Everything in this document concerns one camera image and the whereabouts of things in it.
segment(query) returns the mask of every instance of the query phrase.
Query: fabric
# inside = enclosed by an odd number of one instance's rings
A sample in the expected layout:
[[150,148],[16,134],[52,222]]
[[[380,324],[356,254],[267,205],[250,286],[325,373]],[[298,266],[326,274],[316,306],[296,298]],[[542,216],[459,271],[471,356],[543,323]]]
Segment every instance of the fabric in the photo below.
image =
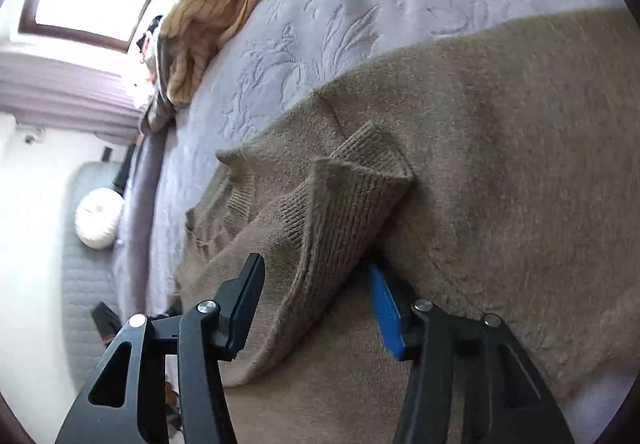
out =
[[115,309],[116,295],[111,275],[113,253],[110,249],[90,249],[80,241],[75,228],[76,209],[87,193],[109,185],[119,168],[120,164],[114,162],[83,164],[70,180],[64,199],[60,309],[69,374],[77,391],[104,352],[92,309],[100,302]]
[[76,233],[91,249],[111,247],[116,239],[124,199],[110,188],[98,188],[85,196],[76,209]]
[[120,317],[105,302],[101,301],[91,310],[91,318],[94,320],[98,334],[100,334],[102,344],[108,348],[122,328]]
[[153,20],[151,20],[151,23],[149,23],[149,26],[146,28],[144,35],[138,38],[138,40],[136,41],[138,50],[140,50],[140,53],[143,56],[146,54],[146,49],[148,48],[149,35],[147,35],[147,32],[150,33],[151,36],[153,36],[154,31],[156,30],[156,28],[158,28],[158,25],[160,25],[160,20],[162,20],[161,14],[153,18]]
[[221,152],[178,278],[187,309],[265,257],[245,350],[221,363],[238,439],[390,442],[406,368],[352,273],[371,244],[447,312],[498,313],[559,401],[639,362],[639,46],[626,10],[423,43]]
[[113,246],[113,279],[121,319],[145,312],[148,241],[165,141],[166,130],[145,135],[136,147],[129,170],[118,236]]
[[175,106],[161,91],[159,82],[154,85],[154,94],[138,123],[138,129],[143,135],[160,132],[174,118]]
[[160,24],[158,70],[174,105],[191,101],[210,58],[242,27],[257,0],[178,0]]
[[15,44],[0,51],[0,112],[19,124],[91,132],[127,145],[140,111],[119,74],[31,55]]
[[156,196],[149,239],[136,231],[132,251],[148,265],[143,305],[164,312],[184,240],[184,214],[206,191],[218,160],[255,137],[314,88],[364,60],[414,42],[471,34],[504,20],[622,0],[260,0],[238,34],[212,60],[194,100],[167,128],[159,180],[141,180]]

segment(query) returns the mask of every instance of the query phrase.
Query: metal screw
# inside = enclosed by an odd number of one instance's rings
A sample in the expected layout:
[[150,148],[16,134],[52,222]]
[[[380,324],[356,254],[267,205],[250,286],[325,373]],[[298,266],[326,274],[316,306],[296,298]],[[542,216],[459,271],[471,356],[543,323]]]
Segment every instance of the metal screw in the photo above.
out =
[[217,305],[215,301],[207,299],[198,305],[198,310],[203,314],[206,314],[207,312],[211,312],[212,310],[214,310],[216,307]]
[[433,308],[433,303],[428,299],[419,299],[414,303],[414,307],[420,312],[429,312]]
[[146,316],[144,314],[134,314],[129,318],[129,325],[137,329],[145,324]]
[[491,328],[498,328],[502,320],[495,314],[487,314],[484,316],[484,324]]

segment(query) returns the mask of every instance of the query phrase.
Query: black object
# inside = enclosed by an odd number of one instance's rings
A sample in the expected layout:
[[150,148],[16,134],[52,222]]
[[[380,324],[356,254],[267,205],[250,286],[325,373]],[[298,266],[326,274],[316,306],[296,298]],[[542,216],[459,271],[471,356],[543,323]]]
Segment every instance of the black object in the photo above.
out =
[[136,45],[138,46],[138,50],[140,50],[140,52],[142,52],[142,47],[145,44],[146,32],[149,31],[151,34],[153,34],[158,28],[158,25],[160,25],[160,20],[162,20],[162,14],[159,14],[158,16],[153,18],[153,20],[151,20],[151,23],[149,23],[149,26],[146,28],[145,33],[136,42]]
[[102,157],[100,157],[100,162],[109,162],[111,160],[111,153],[113,153],[113,150],[109,146],[102,148]]
[[171,316],[179,316],[180,314],[182,314],[182,300],[178,296],[174,300],[174,302],[171,303],[171,306],[166,310],[164,315],[171,317]]
[[181,316],[132,316],[82,387],[56,444],[165,444],[167,354],[178,355],[185,440],[236,444],[217,361],[231,361],[244,348],[263,284],[264,260],[252,253],[213,300]]
[[129,146],[127,146],[127,153],[124,157],[124,162],[122,163],[122,166],[120,166],[120,171],[116,175],[116,179],[113,181],[114,191],[117,191],[122,196],[124,196],[124,188],[127,186],[127,180],[129,180],[131,161],[133,160],[133,153],[135,151],[135,144],[129,144]]
[[102,301],[91,311],[91,317],[94,319],[95,327],[98,329],[98,332],[100,332],[104,346],[108,347],[122,328],[122,321],[120,321],[118,315]]
[[455,356],[465,365],[462,444],[572,444],[562,412],[508,326],[449,315],[387,268],[368,264],[385,346],[413,360],[394,444],[444,444]]

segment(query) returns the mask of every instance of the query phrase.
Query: bedspread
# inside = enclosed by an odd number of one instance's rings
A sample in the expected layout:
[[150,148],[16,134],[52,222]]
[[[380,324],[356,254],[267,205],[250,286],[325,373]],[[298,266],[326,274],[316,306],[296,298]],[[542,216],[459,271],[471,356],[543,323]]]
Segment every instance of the bedspread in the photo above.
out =
[[519,16],[601,5],[624,3],[260,0],[209,65],[191,106],[178,113],[168,132],[148,245],[146,310],[166,307],[180,260],[184,213],[206,189],[216,169],[216,150],[254,136],[309,90],[373,55],[419,40],[470,34]]
[[178,0],[164,15],[158,35],[158,79],[174,105],[191,101],[208,61],[254,10],[258,0]]

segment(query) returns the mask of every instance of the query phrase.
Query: white wall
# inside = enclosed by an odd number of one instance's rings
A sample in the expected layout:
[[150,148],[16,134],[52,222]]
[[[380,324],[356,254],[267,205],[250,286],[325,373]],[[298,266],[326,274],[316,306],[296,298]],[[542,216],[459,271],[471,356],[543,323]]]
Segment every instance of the white wall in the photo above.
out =
[[102,148],[125,148],[91,134],[27,130],[0,117],[0,391],[38,444],[53,444],[75,397],[62,339],[60,228],[66,184]]

